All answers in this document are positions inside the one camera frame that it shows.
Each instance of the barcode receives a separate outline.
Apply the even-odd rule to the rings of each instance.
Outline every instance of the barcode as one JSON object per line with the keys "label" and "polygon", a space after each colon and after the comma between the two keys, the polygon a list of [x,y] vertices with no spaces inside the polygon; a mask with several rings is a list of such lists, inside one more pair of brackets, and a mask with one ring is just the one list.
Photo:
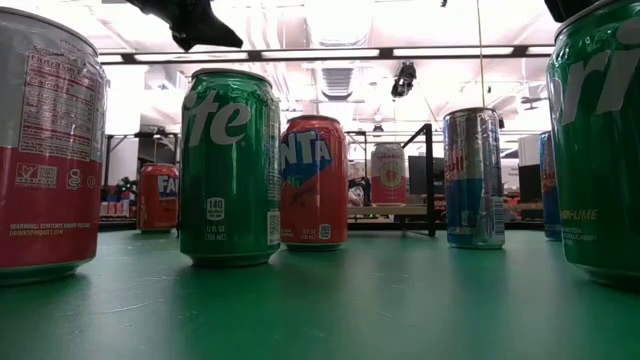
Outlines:
{"label": "barcode", "polygon": [[320,240],[329,240],[331,239],[331,225],[329,224],[320,224]]}
{"label": "barcode", "polygon": [[280,243],[280,212],[269,211],[267,213],[267,234],[269,245]]}
{"label": "barcode", "polygon": [[504,200],[493,198],[493,228],[496,235],[504,235]]}

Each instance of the can rim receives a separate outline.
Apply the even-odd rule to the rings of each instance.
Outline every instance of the can rim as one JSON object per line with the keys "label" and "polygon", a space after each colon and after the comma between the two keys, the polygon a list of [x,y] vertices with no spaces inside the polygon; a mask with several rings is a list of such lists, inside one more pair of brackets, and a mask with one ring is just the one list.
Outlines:
{"label": "can rim", "polygon": [[604,6],[607,6],[609,4],[613,4],[616,1],[618,1],[618,0],[600,0],[600,1],[596,2],[595,4],[593,4],[593,5],[590,5],[586,9],[580,11],[579,13],[573,15],[572,17],[568,18],[567,20],[565,20],[560,25],[558,30],[556,30],[556,33],[553,36],[553,43],[555,44],[558,41],[558,36],[560,36],[560,34],[562,32],[564,32],[571,24],[575,23],[576,21],[582,19],[583,17],[591,14],[592,12],[594,12],[594,11],[604,7]]}
{"label": "can rim", "polygon": [[291,119],[287,120],[287,123],[290,123],[294,120],[330,120],[340,124],[340,121],[338,121],[337,119],[332,118],[331,116],[326,116],[326,115],[310,115],[310,114],[298,115],[296,117],[292,117]]}
{"label": "can rim", "polygon": [[458,110],[454,110],[451,111],[450,113],[446,114],[445,116],[443,116],[442,118],[445,119],[447,117],[452,117],[454,114],[456,113],[461,113],[461,112],[474,112],[474,111],[491,111],[494,112],[496,115],[498,115],[498,111],[496,109],[493,108],[488,108],[488,107],[482,107],[482,106],[478,106],[478,107],[471,107],[471,108],[465,108],[465,109],[458,109]]}
{"label": "can rim", "polygon": [[398,145],[398,146],[402,147],[402,144],[401,144],[401,143],[399,143],[399,142],[393,142],[393,141],[383,141],[383,142],[380,142],[380,143],[374,143],[374,144],[373,144],[373,147],[376,147],[376,146],[378,146],[378,145]]}
{"label": "can rim", "polygon": [[6,7],[6,6],[0,6],[0,13],[5,13],[5,14],[13,14],[13,15],[19,15],[19,16],[24,16],[26,18],[30,18],[33,20],[37,20],[40,22],[43,22],[47,25],[51,25],[53,27],[57,27],[60,30],[66,31],[69,34],[75,36],[76,38],[78,38],[78,40],[84,42],[86,45],[89,46],[89,48],[91,50],[93,50],[93,53],[95,54],[96,57],[98,57],[99,53],[98,53],[98,48],[95,47],[95,45],[93,45],[93,43],[84,35],[80,34],[79,32],[73,30],[72,28],[60,24],[57,21],[53,21],[51,19],[48,19],[42,15],[38,15],[38,14],[34,14],[28,11],[24,11],[24,10],[20,10],[20,9],[15,9],[15,8],[10,8],[10,7]]}
{"label": "can rim", "polygon": [[202,69],[194,71],[193,74],[191,74],[191,78],[194,78],[196,76],[200,76],[202,74],[210,74],[210,73],[232,73],[232,74],[248,75],[248,76],[252,76],[252,77],[254,77],[256,79],[265,81],[267,84],[269,84],[269,86],[271,88],[273,88],[273,84],[271,83],[271,80],[267,79],[264,75],[256,74],[256,73],[253,73],[251,71],[238,70],[238,69],[202,68]]}
{"label": "can rim", "polygon": [[146,163],[142,165],[142,167],[146,166],[157,166],[157,167],[175,167],[175,165],[167,164],[167,163]]}

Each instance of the cable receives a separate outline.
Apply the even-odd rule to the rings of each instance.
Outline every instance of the cable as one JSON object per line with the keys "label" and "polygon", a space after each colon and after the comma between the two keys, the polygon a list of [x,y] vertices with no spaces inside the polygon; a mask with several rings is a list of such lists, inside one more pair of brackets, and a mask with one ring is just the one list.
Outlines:
{"label": "cable", "polygon": [[420,94],[422,94],[422,98],[424,99],[424,102],[427,104],[427,107],[429,108],[429,112],[431,113],[431,116],[433,117],[433,121],[436,123],[436,125],[438,125],[438,127],[440,129],[442,129],[442,125],[440,125],[440,122],[438,121],[438,118],[436,117],[436,114],[433,112],[433,109],[431,108],[431,105],[429,104],[429,100],[427,100],[427,95],[425,94],[425,92],[422,89],[422,86],[420,85],[420,82],[418,80],[416,80],[416,86],[420,90]]}
{"label": "cable", "polygon": [[482,107],[486,107],[484,98],[484,61],[482,59],[482,22],[480,21],[480,0],[476,0],[476,11],[478,13],[478,43],[480,45],[480,82],[482,83]]}

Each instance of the security camera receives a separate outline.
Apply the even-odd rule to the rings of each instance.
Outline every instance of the security camera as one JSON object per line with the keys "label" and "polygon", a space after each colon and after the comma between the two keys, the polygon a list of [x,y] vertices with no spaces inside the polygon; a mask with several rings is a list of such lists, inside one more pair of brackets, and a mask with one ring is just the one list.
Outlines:
{"label": "security camera", "polygon": [[391,96],[394,98],[407,96],[409,91],[413,89],[413,81],[415,79],[417,79],[417,75],[413,61],[403,61],[394,78],[393,86],[391,87]]}

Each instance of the green table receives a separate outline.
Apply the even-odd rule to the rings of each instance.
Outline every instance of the green table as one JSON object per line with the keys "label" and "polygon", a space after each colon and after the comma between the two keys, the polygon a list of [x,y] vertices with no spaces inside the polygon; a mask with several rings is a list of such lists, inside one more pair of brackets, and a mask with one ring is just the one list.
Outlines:
{"label": "green table", "polygon": [[100,235],[66,280],[0,288],[0,359],[640,359],[640,296],[540,232],[504,251],[352,232],[338,252],[190,267],[175,235]]}

